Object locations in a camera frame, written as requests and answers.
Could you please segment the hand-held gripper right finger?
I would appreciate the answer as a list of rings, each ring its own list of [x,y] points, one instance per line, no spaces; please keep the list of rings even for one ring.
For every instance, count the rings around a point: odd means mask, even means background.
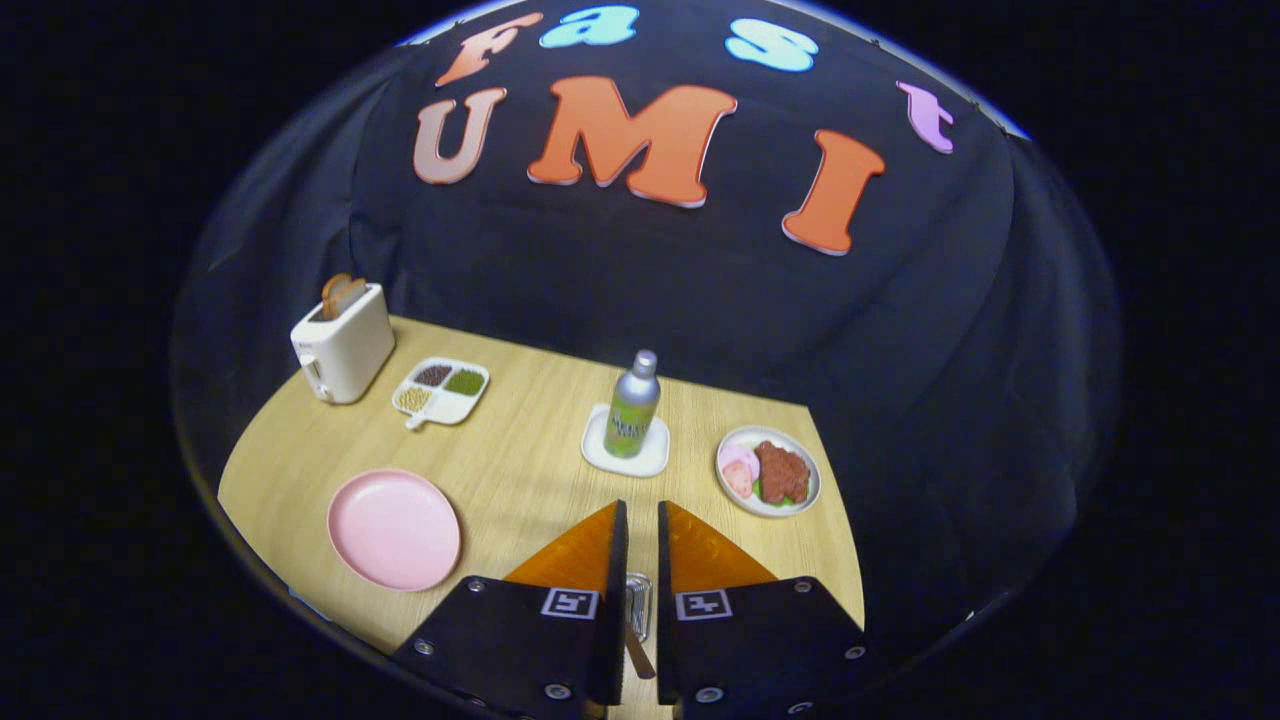
[[[864,630],[814,577],[780,578],[658,506],[657,698],[677,719],[832,719],[869,684]]]

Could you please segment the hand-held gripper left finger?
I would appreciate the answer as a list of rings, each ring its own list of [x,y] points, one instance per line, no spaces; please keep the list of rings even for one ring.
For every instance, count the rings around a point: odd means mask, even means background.
[[[621,701],[628,514],[614,501],[502,579],[470,575],[394,662],[506,719],[604,719]]]

